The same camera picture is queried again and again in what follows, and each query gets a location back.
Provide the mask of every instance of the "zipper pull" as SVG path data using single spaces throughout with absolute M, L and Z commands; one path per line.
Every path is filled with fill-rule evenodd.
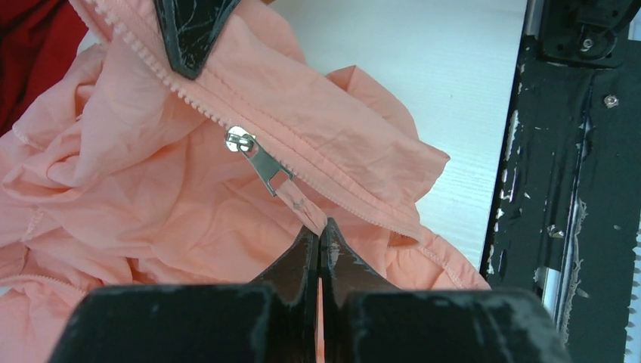
M 230 151 L 243 153 L 244 157 L 258 173 L 262 182 L 265 183 L 272 197 L 276 197 L 277 194 L 276 190 L 271 186 L 271 180 L 278 172 L 284 172 L 289 180 L 294 179 L 294 174 L 268 154 L 256 141 L 255 136 L 249 134 L 242 127 L 234 126 L 229 129 L 225 136 L 225 144 Z

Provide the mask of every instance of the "metal zipper pull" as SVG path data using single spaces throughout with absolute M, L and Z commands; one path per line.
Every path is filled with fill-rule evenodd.
M 229 129 L 225 136 L 225 144 L 230 151 L 243 153 L 259 174 L 262 182 L 265 183 L 272 197 L 276 197 L 276 190 L 271 186 L 271 180 L 278 172 L 284 172 L 290 180 L 294 179 L 294 174 L 268 154 L 256 141 L 255 136 L 249 134 L 242 127 L 234 126 Z

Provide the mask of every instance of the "pink fabric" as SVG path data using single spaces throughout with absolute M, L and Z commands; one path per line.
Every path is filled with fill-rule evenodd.
M 319 75 L 285 20 L 243 0 L 188 81 L 169 70 L 151 0 L 71 2 L 105 44 L 0 138 L 0 285 L 13 287 L 0 297 L 0 361 L 44 361 L 75 304 L 105 284 L 251 280 L 291 244 L 297 214 L 324 223 L 319 209 L 399 287 L 488 288 L 414 206 L 447 156 L 362 70 Z M 291 203 L 227 150 L 219 124 L 256 135 L 297 175 L 281 195 Z

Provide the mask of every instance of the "fabric zipper pull cord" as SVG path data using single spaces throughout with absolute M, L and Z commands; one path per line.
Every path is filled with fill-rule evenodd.
M 316 235 L 321 235 L 327 225 L 325 213 L 302 193 L 293 182 L 294 174 L 265 151 L 254 135 L 239 126 L 234 126 L 226 134 L 225 144 L 230 151 L 241 152 L 252 164 L 272 197 L 278 196 L 298 216 L 303 225 Z M 274 189 L 271 180 L 279 172 L 284 172 L 287 180 Z

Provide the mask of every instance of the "zipper slider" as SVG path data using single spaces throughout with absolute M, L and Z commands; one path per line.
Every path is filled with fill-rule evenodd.
M 284 172 L 289 180 L 294 179 L 294 174 L 274 159 L 255 139 L 240 126 L 234 126 L 225 136 L 227 149 L 237 153 L 243 153 L 244 157 L 252 164 L 254 170 L 259 174 L 260 179 L 271 193 L 276 197 L 276 190 L 271 186 L 271 180 L 278 174 Z

